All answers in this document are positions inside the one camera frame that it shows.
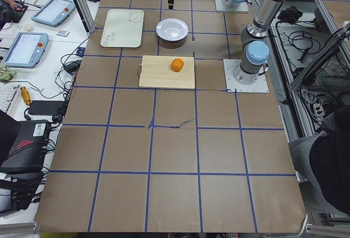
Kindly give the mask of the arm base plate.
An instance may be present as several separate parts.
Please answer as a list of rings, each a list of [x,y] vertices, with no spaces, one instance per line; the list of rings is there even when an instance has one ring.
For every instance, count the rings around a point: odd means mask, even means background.
[[[241,70],[241,60],[224,59],[227,92],[269,93],[266,75],[262,72],[247,74]]]
[[[234,0],[214,0],[216,12],[248,14],[249,9],[246,1],[237,3]]]

